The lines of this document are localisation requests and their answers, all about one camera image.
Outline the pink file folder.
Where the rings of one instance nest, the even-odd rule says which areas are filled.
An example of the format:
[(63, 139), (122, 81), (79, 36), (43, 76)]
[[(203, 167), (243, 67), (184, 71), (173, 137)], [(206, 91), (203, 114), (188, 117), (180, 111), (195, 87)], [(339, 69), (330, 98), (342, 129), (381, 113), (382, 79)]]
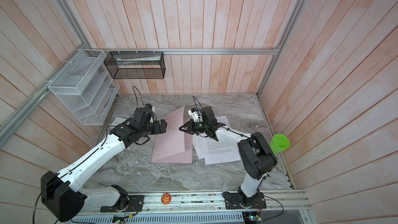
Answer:
[(192, 163), (193, 136), (179, 131), (184, 107), (162, 117), (167, 123), (166, 133), (155, 136), (152, 163)]

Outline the printed white paper sheet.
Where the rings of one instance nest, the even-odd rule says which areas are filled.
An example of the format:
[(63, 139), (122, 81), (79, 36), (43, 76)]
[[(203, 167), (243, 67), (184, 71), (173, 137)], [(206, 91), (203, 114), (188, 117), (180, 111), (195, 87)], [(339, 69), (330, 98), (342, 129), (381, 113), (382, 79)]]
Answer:
[(205, 138), (202, 134), (193, 136), (193, 147), (198, 159), (204, 159), (206, 165), (240, 161), (238, 149), (232, 145)]

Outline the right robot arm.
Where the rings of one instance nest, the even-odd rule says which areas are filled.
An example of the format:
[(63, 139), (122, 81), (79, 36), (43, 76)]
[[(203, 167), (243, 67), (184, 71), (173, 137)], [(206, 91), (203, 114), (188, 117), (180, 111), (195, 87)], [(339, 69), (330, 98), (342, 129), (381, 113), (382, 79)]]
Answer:
[(225, 142), (238, 149), (246, 170), (244, 181), (237, 193), (223, 192), (227, 209), (266, 208), (260, 186), (268, 173), (277, 165), (277, 158), (263, 134), (243, 133), (219, 122), (211, 107), (192, 108), (190, 119), (179, 130), (190, 134), (205, 134), (217, 142)]

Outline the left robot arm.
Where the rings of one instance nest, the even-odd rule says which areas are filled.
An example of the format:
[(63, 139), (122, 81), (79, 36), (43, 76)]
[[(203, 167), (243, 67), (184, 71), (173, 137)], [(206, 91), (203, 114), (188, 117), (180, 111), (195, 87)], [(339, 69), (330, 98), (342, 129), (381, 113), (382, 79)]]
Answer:
[(81, 211), (109, 207), (125, 212), (130, 203), (128, 193), (118, 185), (87, 190), (85, 182), (105, 163), (141, 138), (164, 134), (167, 122), (158, 120), (154, 107), (146, 104), (136, 108), (133, 115), (113, 126), (106, 137), (85, 155), (57, 173), (47, 172), (41, 177), (41, 202), (60, 222), (72, 220)]

